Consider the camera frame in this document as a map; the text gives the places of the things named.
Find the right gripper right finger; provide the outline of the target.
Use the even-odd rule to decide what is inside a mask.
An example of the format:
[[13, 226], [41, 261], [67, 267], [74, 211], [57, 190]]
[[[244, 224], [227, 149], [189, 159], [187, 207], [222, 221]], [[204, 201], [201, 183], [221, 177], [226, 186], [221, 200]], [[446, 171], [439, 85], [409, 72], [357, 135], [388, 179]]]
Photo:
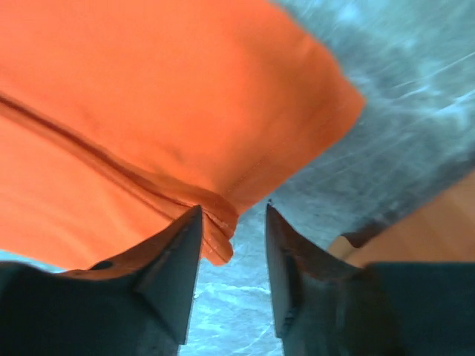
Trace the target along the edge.
[[275, 333], [286, 355], [472, 355], [473, 263], [352, 266], [266, 209]]

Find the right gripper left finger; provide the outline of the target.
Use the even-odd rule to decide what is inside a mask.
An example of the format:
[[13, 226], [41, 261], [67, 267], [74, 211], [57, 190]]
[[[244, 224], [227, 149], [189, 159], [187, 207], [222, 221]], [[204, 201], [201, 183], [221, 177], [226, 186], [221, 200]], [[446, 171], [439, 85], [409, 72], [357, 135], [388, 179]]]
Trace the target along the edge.
[[175, 355], [185, 343], [202, 210], [88, 270], [1, 264], [3, 355]]

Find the orange t shirt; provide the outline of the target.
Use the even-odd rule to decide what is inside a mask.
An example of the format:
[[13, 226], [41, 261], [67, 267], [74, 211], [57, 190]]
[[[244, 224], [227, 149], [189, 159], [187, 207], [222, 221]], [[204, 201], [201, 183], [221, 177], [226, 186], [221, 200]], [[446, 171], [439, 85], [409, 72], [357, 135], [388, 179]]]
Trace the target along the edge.
[[203, 208], [201, 255], [364, 98], [268, 1], [3, 1], [1, 248], [86, 268]]

